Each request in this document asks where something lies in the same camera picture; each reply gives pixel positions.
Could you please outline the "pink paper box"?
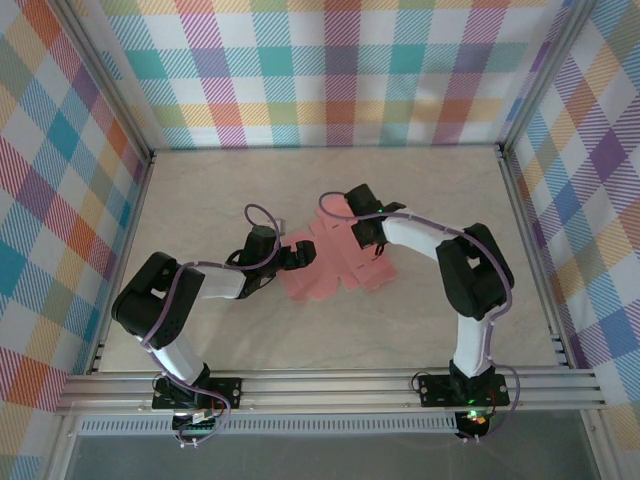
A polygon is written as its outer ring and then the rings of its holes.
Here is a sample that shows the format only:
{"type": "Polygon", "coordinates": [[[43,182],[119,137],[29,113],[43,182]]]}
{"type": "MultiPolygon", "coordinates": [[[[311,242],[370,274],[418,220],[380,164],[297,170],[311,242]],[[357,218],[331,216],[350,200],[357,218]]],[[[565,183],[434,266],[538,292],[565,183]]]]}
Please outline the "pink paper box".
{"type": "Polygon", "coordinates": [[[350,292],[362,287],[371,292],[397,278],[398,272],[386,254],[377,256],[373,246],[359,246],[351,229],[354,224],[318,208],[307,229],[285,237],[286,246],[310,240],[316,249],[310,265],[276,275],[292,300],[322,301],[341,288],[350,292]]]}

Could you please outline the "wide aluminium mounting rail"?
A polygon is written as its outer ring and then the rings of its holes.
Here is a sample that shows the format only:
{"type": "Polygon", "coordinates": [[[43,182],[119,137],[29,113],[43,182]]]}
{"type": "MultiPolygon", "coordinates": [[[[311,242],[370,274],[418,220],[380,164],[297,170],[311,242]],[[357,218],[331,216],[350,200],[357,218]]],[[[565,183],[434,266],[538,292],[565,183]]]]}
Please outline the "wide aluminium mounting rail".
{"type": "MultiPolygon", "coordinates": [[[[503,407],[421,406],[417,369],[319,369],[219,371],[241,378],[237,414],[401,413],[421,411],[588,410],[606,405],[595,374],[561,367],[502,370],[511,403],[503,407]]],[[[152,371],[97,372],[72,376],[59,399],[59,415],[149,414],[152,371]]]]}

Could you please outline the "aluminium side rail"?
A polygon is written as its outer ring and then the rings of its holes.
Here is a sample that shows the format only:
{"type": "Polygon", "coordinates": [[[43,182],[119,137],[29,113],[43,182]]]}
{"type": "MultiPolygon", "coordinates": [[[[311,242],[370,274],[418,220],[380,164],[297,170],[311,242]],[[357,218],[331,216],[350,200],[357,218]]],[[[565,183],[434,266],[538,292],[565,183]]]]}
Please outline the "aluminium side rail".
{"type": "Polygon", "coordinates": [[[150,151],[148,158],[144,164],[142,171],[141,183],[135,197],[135,202],[131,210],[129,223],[124,237],[123,248],[117,257],[116,270],[111,282],[109,296],[107,297],[101,317],[96,326],[94,338],[90,344],[87,360],[84,364],[82,375],[91,375],[99,369],[101,359],[101,351],[104,349],[111,323],[111,307],[120,292],[123,283],[126,266],[130,257],[131,248],[138,228],[140,216],[143,210],[146,195],[149,189],[150,181],[153,175],[155,160],[158,151],[153,149],[150,151]]]}
{"type": "Polygon", "coordinates": [[[507,196],[515,215],[516,224],[524,246],[537,295],[548,325],[551,342],[556,351],[557,362],[563,368],[574,368],[574,356],[568,345],[564,327],[560,320],[559,310],[552,294],[551,285],[544,271],[537,239],[527,213],[524,196],[516,181],[512,162],[509,160],[509,156],[501,143],[496,144],[494,150],[499,170],[506,187],[507,196]]]}

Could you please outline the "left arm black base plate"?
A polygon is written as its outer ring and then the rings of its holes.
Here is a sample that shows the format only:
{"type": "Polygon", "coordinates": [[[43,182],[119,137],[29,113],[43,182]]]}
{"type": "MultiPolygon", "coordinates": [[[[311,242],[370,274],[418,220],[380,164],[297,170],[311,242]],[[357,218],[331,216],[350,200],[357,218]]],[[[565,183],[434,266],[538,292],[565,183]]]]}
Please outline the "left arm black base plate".
{"type": "Polygon", "coordinates": [[[206,379],[198,388],[208,391],[208,394],[190,390],[167,377],[156,378],[152,387],[151,407],[164,410],[223,409],[224,402],[212,397],[210,392],[224,397],[232,409],[237,409],[242,395],[242,379],[230,377],[206,379]]]}

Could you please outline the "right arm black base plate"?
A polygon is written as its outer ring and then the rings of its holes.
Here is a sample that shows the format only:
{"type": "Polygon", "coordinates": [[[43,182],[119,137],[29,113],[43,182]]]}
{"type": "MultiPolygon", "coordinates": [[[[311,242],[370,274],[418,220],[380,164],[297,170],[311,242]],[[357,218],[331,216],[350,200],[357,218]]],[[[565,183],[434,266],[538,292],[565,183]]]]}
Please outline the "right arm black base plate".
{"type": "Polygon", "coordinates": [[[494,371],[467,378],[464,375],[419,375],[421,406],[427,407],[503,407],[511,401],[505,377],[494,371]]]}

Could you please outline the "aluminium frame post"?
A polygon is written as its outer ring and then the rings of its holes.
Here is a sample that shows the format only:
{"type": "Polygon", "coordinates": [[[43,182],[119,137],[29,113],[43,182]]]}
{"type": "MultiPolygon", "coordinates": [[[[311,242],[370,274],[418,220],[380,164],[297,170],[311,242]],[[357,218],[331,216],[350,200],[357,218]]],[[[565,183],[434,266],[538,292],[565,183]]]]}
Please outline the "aluminium frame post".
{"type": "Polygon", "coordinates": [[[55,10],[63,28],[70,36],[72,43],[85,62],[87,70],[96,81],[98,89],[105,96],[107,103],[113,109],[117,119],[121,122],[124,132],[129,139],[133,141],[135,149],[145,160],[151,161],[154,150],[145,139],[142,129],[128,109],[124,96],[119,91],[95,42],[83,25],[71,0],[48,0],[48,2],[55,10]]]}
{"type": "Polygon", "coordinates": [[[509,152],[523,135],[596,3],[597,0],[549,1],[527,45],[524,71],[510,88],[504,122],[496,136],[496,152],[509,152]]]}

